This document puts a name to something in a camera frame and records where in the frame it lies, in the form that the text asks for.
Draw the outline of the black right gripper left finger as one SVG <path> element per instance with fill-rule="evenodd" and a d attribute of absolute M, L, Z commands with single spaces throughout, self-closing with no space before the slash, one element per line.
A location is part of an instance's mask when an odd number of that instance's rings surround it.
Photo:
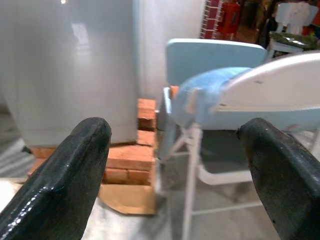
<path fill-rule="evenodd" d="M 105 119 L 82 120 L 1 211 L 1 239 L 81 239 L 104 176 L 111 136 Z"/>

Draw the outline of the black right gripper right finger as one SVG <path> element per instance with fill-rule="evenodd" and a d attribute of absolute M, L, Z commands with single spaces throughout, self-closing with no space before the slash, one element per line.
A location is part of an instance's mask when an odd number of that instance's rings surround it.
<path fill-rule="evenodd" d="M 282 240 L 320 238 L 320 162 L 262 118 L 243 124 L 243 147 L 257 195 Z"/>

